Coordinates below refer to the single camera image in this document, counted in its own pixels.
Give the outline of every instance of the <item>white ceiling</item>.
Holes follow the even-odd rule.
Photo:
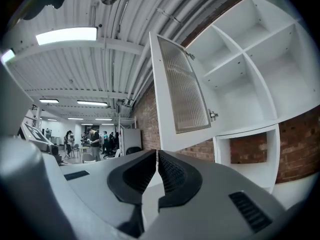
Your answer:
[[[21,20],[5,35],[1,50],[13,48],[16,56],[7,65],[42,109],[62,118],[81,116],[90,121],[116,118],[118,104],[121,116],[127,117],[130,109],[123,104],[135,100],[143,82],[152,77],[146,63],[149,31],[163,33],[173,22],[168,15],[163,21],[164,14],[157,8],[178,14],[189,1],[117,0],[104,5],[100,0],[65,0],[59,9],[46,6],[32,20]],[[195,6],[206,0],[197,1]],[[175,24],[173,30],[178,31],[182,24]],[[36,40],[36,35],[51,30],[92,25],[98,27],[97,41],[38,46]],[[59,104],[40,104],[41,98],[58,99]],[[77,100],[107,102],[110,108],[79,105]]]

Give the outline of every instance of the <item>fluorescent light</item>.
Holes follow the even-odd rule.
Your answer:
[[[35,36],[38,44],[45,45],[61,41],[77,41],[77,40],[97,40],[96,27],[71,27],[54,30]]]
[[[12,49],[7,50],[3,55],[2,55],[2,60],[3,63],[6,63],[7,61],[11,60],[15,56],[15,53]]]
[[[59,100],[55,99],[49,99],[49,98],[41,98],[39,99],[42,103],[59,103]]]
[[[108,106],[106,102],[99,102],[99,101],[77,100],[76,102],[78,102],[78,104],[83,104],[83,105]]]
[[[111,118],[96,118],[95,120],[101,120],[101,121],[112,121]]]

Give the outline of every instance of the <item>chair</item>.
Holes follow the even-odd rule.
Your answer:
[[[73,147],[72,147],[72,153],[73,153],[73,156],[75,157],[75,151],[77,152],[76,154],[76,157],[78,158],[79,157],[79,152],[80,152],[80,149],[79,149],[79,144],[75,144]]]
[[[118,158],[118,157],[120,157],[120,149],[116,150],[114,157],[107,157],[106,159],[110,160],[110,159],[114,159],[114,158]]]
[[[91,154],[89,153],[84,153],[83,157],[82,157],[82,163],[83,164],[87,164],[87,163],[94,163],[96,162],[96,158],[93,157]]]
[[[138,146],[129,147],[126,150],[125,155],[130,155],[130,154],[133,154],[133,153],[136,153],[136,152],[139,152],[139,151],[142,151],[142,149],[140,147],[138,147]]]

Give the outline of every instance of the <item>desk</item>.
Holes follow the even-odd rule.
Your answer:
[[[90,149],[91,147],[90,146],[80,146],[79,149],[80,149],[80,161],[81,161],[81,154],[82,154],[82,150],[83,152],[85,153],[87,149]]]

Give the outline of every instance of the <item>floor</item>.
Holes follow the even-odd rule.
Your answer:
[[[87,149],[86,153],[88,154],[92,154],[91,149]],[[104,154],[101,154],[102,151],[100,152],[100,159],[101,160],[106,160],[107,158],[104,158]],[[63,147],[62,149],[59,148],[59,155],[62,157],[62,160],[64,162],[67,162],[69,164],[81,164],[82,161],[80,161],[80,153],[77,154],[77,152],[75,151],[74,153],[71,152],[70,157],[65,156],[67,154],[67,150],[64,151]]]

